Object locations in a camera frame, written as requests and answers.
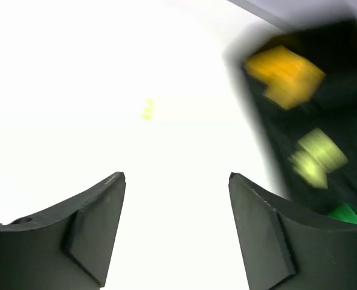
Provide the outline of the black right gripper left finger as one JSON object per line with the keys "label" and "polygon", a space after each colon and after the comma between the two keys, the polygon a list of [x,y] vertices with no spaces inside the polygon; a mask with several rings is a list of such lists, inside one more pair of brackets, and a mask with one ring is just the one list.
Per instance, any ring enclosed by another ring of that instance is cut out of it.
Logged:
{"label": "black right gripper left finger", "polygon": [[0,290],[101,289],[126,188],[115,172],[91,188],[0,224]]}

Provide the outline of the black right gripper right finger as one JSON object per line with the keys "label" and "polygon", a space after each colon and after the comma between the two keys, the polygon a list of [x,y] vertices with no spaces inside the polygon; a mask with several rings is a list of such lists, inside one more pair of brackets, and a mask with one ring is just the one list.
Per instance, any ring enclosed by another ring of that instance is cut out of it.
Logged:
{"label": "black right gripper right finger", "polygon": [[357,225],[320,215],[239,173],[229,178],[250,289],[357,290]]}

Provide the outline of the dark green curved lego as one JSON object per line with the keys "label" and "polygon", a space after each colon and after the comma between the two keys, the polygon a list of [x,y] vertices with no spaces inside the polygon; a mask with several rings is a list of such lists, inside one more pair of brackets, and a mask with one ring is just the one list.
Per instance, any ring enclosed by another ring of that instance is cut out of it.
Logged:
{"label": "dark green curved lego", "polygon": [[328,217],[338,221],[357,225],[357,213],[348,204],[341,204],[328,214]]}

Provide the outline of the light green lego from stack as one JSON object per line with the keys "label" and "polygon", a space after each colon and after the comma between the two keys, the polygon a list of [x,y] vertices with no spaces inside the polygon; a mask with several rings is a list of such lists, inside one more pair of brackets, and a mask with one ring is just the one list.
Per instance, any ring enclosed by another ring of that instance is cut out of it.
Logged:
{"label": "light green lego from stack", "polygon": [[310,153],[304,150],[294,152],[289,161],[296,174],[303,178],[310,186],[327,189],[327,173],[323,165],[321,165]]}

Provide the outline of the long yellow lego brick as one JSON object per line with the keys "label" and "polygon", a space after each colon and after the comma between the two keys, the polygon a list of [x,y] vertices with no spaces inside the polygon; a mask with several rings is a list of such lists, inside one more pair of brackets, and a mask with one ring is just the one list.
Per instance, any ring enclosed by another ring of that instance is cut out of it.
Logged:
{"label": "long yellow lego brick", "polygon": [[308,101],[326,74],[307,59],[300,57],[300,69],[295,80],[285,85],[267,85],[265,96],[285,110]]}

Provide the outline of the yellow lego brick from stack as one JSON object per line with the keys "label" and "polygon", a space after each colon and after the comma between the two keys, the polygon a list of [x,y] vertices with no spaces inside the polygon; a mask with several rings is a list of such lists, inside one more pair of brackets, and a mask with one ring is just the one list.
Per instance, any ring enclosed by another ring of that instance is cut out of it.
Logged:
{"label": "yellow lego brick from stack", "polygon": [[300,69],[300,57],[284,46],[277,46],[250,57],[245,69],[267,85],[285,85],[295,80]]}

